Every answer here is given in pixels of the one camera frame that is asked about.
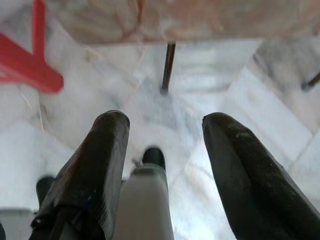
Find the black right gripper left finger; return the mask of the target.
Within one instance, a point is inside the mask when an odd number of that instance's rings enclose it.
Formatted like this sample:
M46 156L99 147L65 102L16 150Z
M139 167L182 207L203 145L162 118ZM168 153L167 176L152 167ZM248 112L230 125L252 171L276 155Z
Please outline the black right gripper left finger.
M36 183L39 210L31 240L112 240L130 121L107 111L57 176Z

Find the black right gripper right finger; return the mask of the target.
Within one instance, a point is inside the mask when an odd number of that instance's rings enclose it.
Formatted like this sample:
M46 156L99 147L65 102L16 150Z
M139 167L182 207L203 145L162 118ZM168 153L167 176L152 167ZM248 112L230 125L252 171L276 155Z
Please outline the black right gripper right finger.
M320 240L320 212L249 128L215 112L203 118L202 130L237 240Z

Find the grey robot right leg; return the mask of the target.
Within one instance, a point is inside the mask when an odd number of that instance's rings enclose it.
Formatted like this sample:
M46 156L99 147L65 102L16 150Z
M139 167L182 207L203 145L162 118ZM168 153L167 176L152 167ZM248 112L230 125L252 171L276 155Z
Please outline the grey robot right leg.
M165 157L150 146L120 190L112 240L174 240Z

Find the red plastic stool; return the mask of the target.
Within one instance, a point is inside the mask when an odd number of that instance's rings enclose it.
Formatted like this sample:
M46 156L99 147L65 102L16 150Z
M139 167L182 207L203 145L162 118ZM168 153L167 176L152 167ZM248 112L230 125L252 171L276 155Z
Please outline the red plastic stool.
M45 60L46 10L43 0L32 3L32 52L0 33L0 83L20 83L54 94L64 86L61 74Z

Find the black metal board leg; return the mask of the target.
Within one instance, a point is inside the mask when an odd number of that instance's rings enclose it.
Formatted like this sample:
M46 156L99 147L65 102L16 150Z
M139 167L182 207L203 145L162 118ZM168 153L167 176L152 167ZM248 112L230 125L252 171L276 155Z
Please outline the black metal board leg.
M169 84L172 74L173 62L175 57L176 43L168 43L166 58L164 64L161 92L167 94L169 92Z
M315 87L318 83L320 83L320 72L312 79L310 80L308 83L307 83L307 86L309 88L313 88Z

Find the marble board with red edge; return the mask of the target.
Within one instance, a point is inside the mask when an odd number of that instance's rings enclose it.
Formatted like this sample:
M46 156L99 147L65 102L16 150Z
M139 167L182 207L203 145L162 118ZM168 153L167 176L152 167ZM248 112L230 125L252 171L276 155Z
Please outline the marble board with red edge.
M43 0L79 43L253 39L320 33L320 0Z

